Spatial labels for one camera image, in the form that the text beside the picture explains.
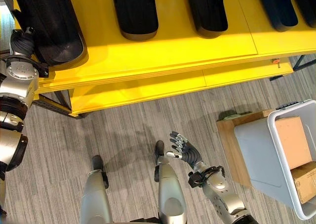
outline black cable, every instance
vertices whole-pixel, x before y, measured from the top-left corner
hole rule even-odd
[[[33,59],[26,57],[26,56],[23,56],[23,55],[8,55],[8,56],[0,58],[0,60],[6,62],[8,59],[11,59],[11,58],[27,60],[28,62],[30,62],[32,64],[36,64],[36,65],[39,64],[38,62],[34,61]]]

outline white plastic bin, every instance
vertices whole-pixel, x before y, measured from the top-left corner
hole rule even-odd
[[[277,119],[292,116],[301,118],[312,160],[316,161],[315,100],[305,100],[276,110],[267,118],[236,126],[235,135],[252,185],[293,208],[300,219],[308,220],[316,214],[316,197],[300,203],[275,124]]]

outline black tray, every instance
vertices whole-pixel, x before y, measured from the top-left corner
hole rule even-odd
[[[144,41],[156,35],[158,17],[155,0],[114,0],[122,35]]]
[[[70,62],[84,53],[84,39],[70,0],[17,0],[14,10],[23,31],[35,29],[35,55],[49,66]]]
[[[199,35],[215,38],[228,29],[224,0],[189,0],[192,17]]]
[[[291,0],[261,0],[273,27],[280,32],[298,24]]]
[[[316,0],[296,0],[306,23],[316,28]]]

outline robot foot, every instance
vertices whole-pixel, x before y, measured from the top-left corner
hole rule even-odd
[[[104,186],[107,189],[109,187],[109,180],[107,173],[104,171],[104,166],[103,166],[103,160],[101,156],[96,155],[92,157],[92,170],[101,170],[102,171],[102,178],[104,182]]]

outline robot leg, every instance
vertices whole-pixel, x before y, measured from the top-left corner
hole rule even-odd
[[[186,202],[173,168],[164,157],[164,144],[156,143],[155,181],[159,182],[159,218],[163,224],[185,224],[187,222]]]
[[[106,188],[108,180],[103,172],[100,156],[92,158],[93,171],[89,173],[82,197],[80,224],[112,223],[112,213]]]

